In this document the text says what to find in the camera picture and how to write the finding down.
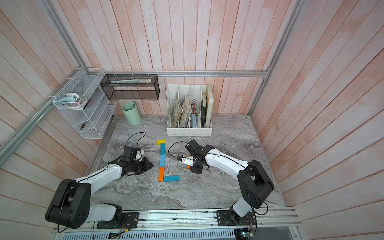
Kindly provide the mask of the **light blue wooden block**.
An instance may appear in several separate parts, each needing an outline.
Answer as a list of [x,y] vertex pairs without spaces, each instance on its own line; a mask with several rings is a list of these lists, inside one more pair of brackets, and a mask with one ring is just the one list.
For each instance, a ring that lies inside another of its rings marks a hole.
[[163,168],[165,166],[165,155],[161,155],[160,158],[160,168]]

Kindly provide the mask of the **teal wooden block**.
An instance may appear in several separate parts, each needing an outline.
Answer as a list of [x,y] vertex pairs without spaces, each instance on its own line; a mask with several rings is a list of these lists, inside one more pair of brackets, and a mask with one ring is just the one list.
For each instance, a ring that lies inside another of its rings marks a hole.
[[180,180],[179,176],[165,176],[164,182],[177,182]]
[[165,155],[165,143],[161,144],[161,155]]

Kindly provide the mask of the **small yellow wooden block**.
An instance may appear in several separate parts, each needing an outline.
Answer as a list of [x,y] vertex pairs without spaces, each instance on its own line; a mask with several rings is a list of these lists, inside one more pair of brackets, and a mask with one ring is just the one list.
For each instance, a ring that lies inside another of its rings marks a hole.
[[158,141],[156,141],[157,145],[161,145],[161,144],[165,144],[165,143],[166,143],[165,140],[158,140]]

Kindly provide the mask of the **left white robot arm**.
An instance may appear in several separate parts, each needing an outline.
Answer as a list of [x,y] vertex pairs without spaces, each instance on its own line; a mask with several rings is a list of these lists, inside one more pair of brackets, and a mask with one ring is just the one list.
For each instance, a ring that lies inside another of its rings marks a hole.
[[46,221],[70,229],[92,222],[98,224],[98,229],[136,228],[138,213],[124,213],[116,204],[92,205],[91,196],[110,182],[141,175],[153,168],[143,154],[140,148],[125,147],[124,153],[104,168],[76,180],[61,181],[46,211]]

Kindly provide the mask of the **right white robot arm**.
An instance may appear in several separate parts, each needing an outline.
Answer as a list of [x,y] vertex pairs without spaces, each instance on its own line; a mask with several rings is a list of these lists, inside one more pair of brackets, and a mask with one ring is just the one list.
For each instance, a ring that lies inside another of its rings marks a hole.
[[230,157],[211,145],[201,146],[196,140],[185,145],[188,155],[178,155],[177,160],[190,167],[190,171],[201,174],[203,167],[217,168],[238,180],[241,196],[230,207],[229,213],[240,220],[252,210],[258,209],[275,189],[271,178],[257,160],[242,161]]

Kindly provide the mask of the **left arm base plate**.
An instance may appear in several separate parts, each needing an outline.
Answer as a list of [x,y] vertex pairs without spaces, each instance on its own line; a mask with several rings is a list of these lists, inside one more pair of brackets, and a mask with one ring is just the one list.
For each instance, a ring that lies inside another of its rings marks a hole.
[[97,229],[136,229],[138,226],[139,212],[117,213],[111,221],[100,221]]

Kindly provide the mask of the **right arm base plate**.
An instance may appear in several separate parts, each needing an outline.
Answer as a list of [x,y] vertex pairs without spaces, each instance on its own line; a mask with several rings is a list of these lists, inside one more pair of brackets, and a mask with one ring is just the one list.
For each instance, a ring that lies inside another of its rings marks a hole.
[[258,225],[256,216],[252,212],[247,212],[244,217],[239,217],[232,210],[220,210],[214,212],[214,217],[221,227],[228,226],[249,226],[256,227]]

